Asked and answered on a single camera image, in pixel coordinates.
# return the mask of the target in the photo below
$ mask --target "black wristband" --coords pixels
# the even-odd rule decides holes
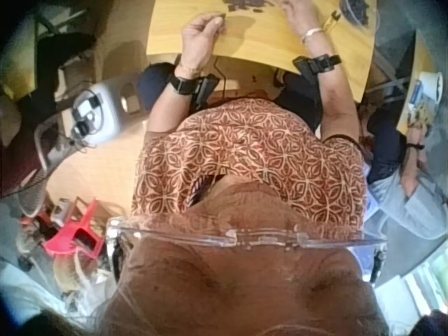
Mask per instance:
[[[425,149],[424,145],[417,145],[416,143],[406,143],[406,147],[414,148],[414,149],[417,149],[418,151]]]

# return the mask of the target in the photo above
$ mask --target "orange patterned top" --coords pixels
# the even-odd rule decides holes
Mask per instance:
[[[343,138],[318,140],[296,115],[263,99],[239,99],[184,120],[143,148],[132,213],[183,213],[198,180],[234,175],[270,186],[314,222],[359,229],[363,157]]]

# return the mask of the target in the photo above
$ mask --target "black strap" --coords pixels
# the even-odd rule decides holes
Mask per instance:
[[[417,143],[406,143],[406,147],[408,147],[408,148],[415,148],[418,151],[422,151],[423,149],[425,149],[424,145],[419,145]]]
[[[345,135],[345,134],[336,134],[336,135],[332,135],[329,138],[325,139],[323,142],[327,142],[330,139],[343,139],[343,140],[347,140],[348,142],[351,142],[353,145],[355,145],[355,147],[357,147],[357,149],[359,149],[360,152],[363,152],[363,149],[361,148],[361,146],[359,145],[359,143],[352,139],[350,136]]]

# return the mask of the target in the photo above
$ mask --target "hand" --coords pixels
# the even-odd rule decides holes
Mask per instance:
[[[278,2],[300,38],[310,29],[321,27],[312,0],[278,0]]]
[[[213,12],[196,17],[182,31],[181,64],[202,70],[213,53],[218,36],[225,31],[224,14]]]
[[[411,125],[407,131],[407,143],[419,145],[422,138],[422,128],[421,123],[415,123]]]

